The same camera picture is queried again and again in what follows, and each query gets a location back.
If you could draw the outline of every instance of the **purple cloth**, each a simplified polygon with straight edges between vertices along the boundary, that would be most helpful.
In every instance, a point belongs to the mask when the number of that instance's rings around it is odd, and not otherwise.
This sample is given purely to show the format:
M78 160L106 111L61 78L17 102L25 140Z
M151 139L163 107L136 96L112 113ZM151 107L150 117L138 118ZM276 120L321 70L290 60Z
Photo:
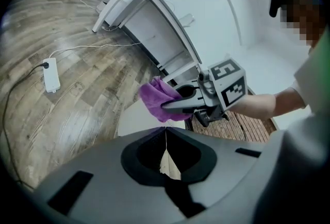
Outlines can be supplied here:
M150 83L142 85L139 95L149 112L162 123L169 119L177 122L191 116L191 114L171 114L161 108L162 103L182 97L174 88L162 81L160 77L154 77Z

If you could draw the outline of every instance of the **floor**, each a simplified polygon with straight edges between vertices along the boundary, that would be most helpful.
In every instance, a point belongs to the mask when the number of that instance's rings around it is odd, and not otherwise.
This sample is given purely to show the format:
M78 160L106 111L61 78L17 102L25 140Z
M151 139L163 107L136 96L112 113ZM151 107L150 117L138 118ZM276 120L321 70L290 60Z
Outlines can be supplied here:
M95 7L101 0L83 1ZM0 109L11 86L54 50L132 44L120 29L93 33L97 17L79 0L13 0L1 28ZM61 51L55 57L61 89L45 92L43 70L37 69L12 92L6 115L15 164L31 186L84 149L116 137L119 116L138 99L139 85L160 75L137 45ZM229 115L230 122L213 123L207 129L193 120L194 129L242 140L239 123ZM267 140L262 123L239 117L247 140ZM11 168L3 132L0 153ZM170 156L165 154L163 159L171 165ZM180 178L171 166L161 171Z

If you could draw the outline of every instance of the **power strip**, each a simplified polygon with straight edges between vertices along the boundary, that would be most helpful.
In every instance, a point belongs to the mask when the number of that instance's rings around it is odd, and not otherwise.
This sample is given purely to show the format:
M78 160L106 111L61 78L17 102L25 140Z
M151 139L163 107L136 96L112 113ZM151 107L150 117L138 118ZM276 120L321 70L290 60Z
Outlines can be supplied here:
M47 58L43 62L49 64L48 68L43 68L43 78L45 80L46 91L55 93L60 89L61 84L58 78L56 58Z

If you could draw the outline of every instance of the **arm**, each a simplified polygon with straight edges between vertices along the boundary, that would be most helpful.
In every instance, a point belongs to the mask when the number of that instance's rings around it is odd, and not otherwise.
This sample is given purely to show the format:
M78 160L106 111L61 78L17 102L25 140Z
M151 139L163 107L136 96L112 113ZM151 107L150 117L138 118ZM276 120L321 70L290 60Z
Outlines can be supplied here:
M275 95L246 95L230 110L251 118L269 119L304 107L306 105L299 93L287 88Z

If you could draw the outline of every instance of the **person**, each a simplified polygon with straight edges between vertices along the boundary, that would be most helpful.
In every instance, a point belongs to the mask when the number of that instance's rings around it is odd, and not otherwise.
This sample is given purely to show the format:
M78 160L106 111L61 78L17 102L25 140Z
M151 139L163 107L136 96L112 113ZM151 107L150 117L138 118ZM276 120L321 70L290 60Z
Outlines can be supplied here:
M311 47L309 54L313 53L327 32L325 8L321 0L271 0L270 16L276 17L279 8L281 21L298 28L300 36L303 36ZM295 82L275 95L245 95L230 110L252 118L267 119L305 108L307 104L298 83Z

